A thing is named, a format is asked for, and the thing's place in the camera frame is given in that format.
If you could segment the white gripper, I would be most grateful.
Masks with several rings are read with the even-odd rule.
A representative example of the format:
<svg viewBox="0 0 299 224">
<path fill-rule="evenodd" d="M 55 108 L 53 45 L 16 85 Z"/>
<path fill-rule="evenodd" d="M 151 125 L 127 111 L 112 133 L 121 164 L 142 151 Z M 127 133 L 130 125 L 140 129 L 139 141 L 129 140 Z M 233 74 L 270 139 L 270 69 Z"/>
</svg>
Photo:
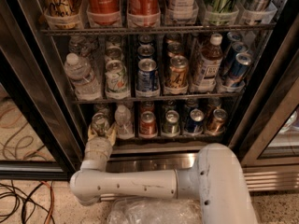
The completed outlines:
<svg viewBox="0 0 299 224">
<path fill-rule="evenodd" d="M 104 172 L 107 162 L 112 153 L 112 146 L 116 143 L 117 129 L 113 123 L 107 130 L 106 138 L 96 137 L 92 127 L 88 127 L 88 142 L 85 147 L 84 159 L 80 166 L 81 170 L 97 170 Z"/>
</svg>

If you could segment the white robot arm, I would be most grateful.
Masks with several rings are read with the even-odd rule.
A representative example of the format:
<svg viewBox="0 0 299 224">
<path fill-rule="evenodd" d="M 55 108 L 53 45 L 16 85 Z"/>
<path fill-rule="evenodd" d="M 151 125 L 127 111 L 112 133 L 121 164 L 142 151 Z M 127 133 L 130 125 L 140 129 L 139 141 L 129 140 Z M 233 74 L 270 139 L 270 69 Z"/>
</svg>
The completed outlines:
<svg viewBox="0 0 299 224">
<path fill-rule="evenodd" d="M 203 224 L 258 224 L 243 170 L 230 148 L 209 144 L 187 169 L 109 173 L 116 134 L 111 126 L 105 136 L 88 140 L 80 169 L 70 179 L 81 204 L 97 203 L 104 194 L 198 200 Z"/>
</svg>

